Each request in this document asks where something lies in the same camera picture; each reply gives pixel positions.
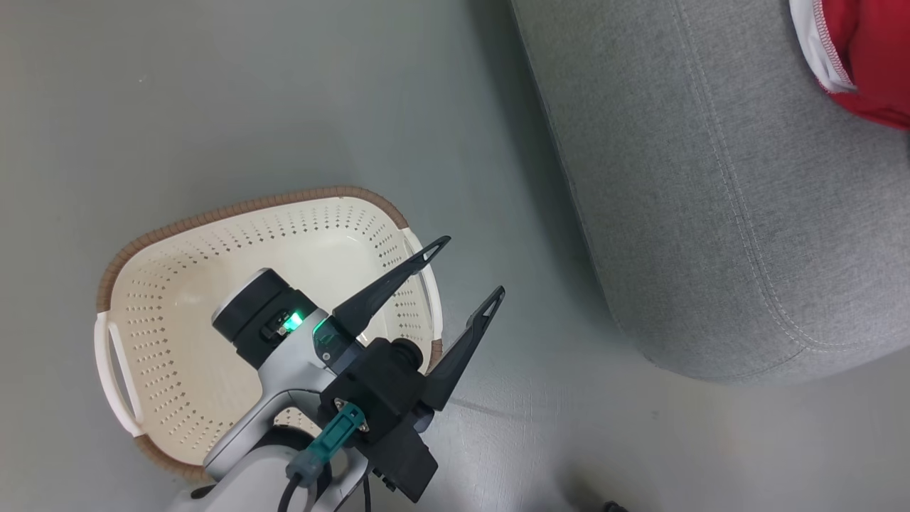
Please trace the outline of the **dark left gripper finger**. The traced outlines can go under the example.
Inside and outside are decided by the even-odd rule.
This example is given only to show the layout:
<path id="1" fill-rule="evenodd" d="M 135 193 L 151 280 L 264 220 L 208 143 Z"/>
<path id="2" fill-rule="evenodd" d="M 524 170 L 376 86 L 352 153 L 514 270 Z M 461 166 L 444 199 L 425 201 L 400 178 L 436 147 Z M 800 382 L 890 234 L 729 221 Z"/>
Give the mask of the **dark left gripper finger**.
<path id="1" fill-rule="evenodd" d="M 424 390 L 424 405 L 435 411 L 442 411 L 464 375 L 482 337 L 497 314 L 505 299 L 505 288 L 498 286 L 491 295 L 481 302 L 477 310 L 466 321 L 466 327 L 458 340 L 443 353 L 441 360 L 430 371 Z"/>
<path id="2" fill-rule="evenodd" d="M 333 311 L 332 317 L 352 337 L 357 337 L 366 330 L 373 317 L 380 312 L 389 299 L 406 285 L 412 277 L 422 282 L 424 297 L 429 300 L 430 321 L 435 339 L 441 337 L 441 295 L 430 262 L 451 242 L 451 237 L 441 236 L 426 247 L 415 250 L 412 256 L 392 267 L 357 294 L 341 302 Z"/>

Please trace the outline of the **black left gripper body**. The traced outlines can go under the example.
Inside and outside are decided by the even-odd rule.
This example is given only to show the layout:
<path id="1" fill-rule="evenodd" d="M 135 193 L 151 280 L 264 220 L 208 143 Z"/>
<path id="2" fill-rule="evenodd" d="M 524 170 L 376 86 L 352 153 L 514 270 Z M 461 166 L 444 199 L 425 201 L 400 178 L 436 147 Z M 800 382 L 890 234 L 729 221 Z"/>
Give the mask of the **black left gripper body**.
<path id="1" fill-rule="evenodd" d="M 315 423 L 326 428 L 345 405 L 364 415 L 365 430 L 346 444 L 354 447 L 385 482 L 418 501 L 438 469 L 416 425 L 432 418 L 424 405 L 427 377 L 423 353 L 407 339 L 374 339 L 361 346 L 333 318 L 314 329 L 316 355 L 328 354 L 335 378 L 319 393 Z"/>

